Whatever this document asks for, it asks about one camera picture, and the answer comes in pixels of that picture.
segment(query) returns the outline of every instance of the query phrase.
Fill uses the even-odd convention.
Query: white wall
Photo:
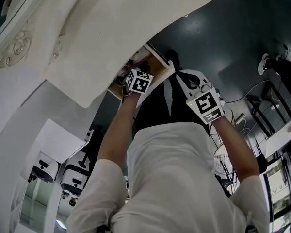
[[[43,80],[27,62],[0,69],[0,133],[16,109]]]
[[[47,119],[52,119],[70,133],[84,139],[103,96],[104,94],[89,108],[84,109],[53,85],[45,82],[16,110],[0,135],[0,233],[8,232],[7,220],[17,178],[34,140]]]

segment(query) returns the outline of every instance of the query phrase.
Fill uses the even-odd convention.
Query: person
[[[240,180],[228,198],[214,175],[209,126],[185,104],[175,74],[169,81],[170,116],[163,84],[145,99],[135,121],[140,95],[125,97],[67,220],[69,233],[102,232],[106,227],[113,233],[244,233],[248,227],[257,230],[248,232],[269,231],[269,212],[253,152],[224,116],[213,122]],[[121,169],[125,159],[127,203]]]
[[[283,84],[291,94],[291,62],[280,55],[276,59],[271,58],[267,53],[263,54],[258,65],[259,75],[263,75],[266,70],[275,71],[281,78]]]

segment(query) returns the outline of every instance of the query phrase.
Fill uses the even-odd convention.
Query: black metal frame
[[[270,183],[268,181],[267,174],[263,174],[263,178],[265,181],[265,186],[266,186],[266,191],[267,191],[267,199],[268,199],[268,204],[269,204],[269,209],[270,209],[270,222],[274,221],[274,211],[273,211],[273,200],[272,200],[272,194],[271,194],[271,187]]]
[[[271,81],[268,81],[265,83],[265,87],[262,91],[262,94],[260,97],[256,97],[256,96],[247,96],[247,100],[248,102],[253,106],[254,110],[252,112],[252,117],[253,119],[257,122],[257,124],[261,127],[261,129],[264,131],[264,133],[266,134],[267,137],[270,137],[272,134],[274,134],[276,131],[275,129],[272,127],[271,123],[269,122],[269,120],[267,120],[267,118],[265,117],[265,115],[263,114],[263,112],[259,109],[260,104],[263,101],[268,101],[272,104],[272,106],[276,109],[277,113],[279,114],[280,118],[282,119],[282,121],[286,124],[286,120],[284,118],[284,116],[281,114],[281,112],[279,111],[279,109],[276,107],[276,104],[272,101],[272,99],[268,99],[266,98],[268,92],[271,90],[274,91],[274,93],[276,94],[276,96],[278,97],[278,100],[282,103],[283,107],[285,108],[285,110],[287,111],[289,117],[291,118],[291,111],[288,107],[288,105],[286,104],[285,100],[283,99],[283,97],[280,95],[279,91],[276,89],[276,87],[273,85],[273,83]],[[263,121],[266,123],[267,127],[269,128],[269,131],[266,129],[266,127],[263,125],[263,123],[260,121],[260,119],[256,116],[256,113],[258,113],[261,118],[263,119]]]

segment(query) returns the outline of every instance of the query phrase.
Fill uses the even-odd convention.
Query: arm
[[[100,146],[98,160],[107,159],[122,167],[129,146],[129,137],[136,105],[140,94],[132,93],[125,98]]]
[[[212,124],[223,140],[229,159],[236,170],[240,182],[250,176],[258,176],[259,167],[253,151],[226,117],[222,116]]]

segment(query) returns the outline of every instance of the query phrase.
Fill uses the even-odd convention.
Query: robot
[[[89,160],[84,160],[85,153],[77,152],[66,162],[61,188],[75,197],[79,197],[90,176]]]
[[[52,183],[55,181],[59,167],[60,164],[57,161],[40,152],[32,168],[29,181],[35,180],[35,177],[38,177],[47,183]]]

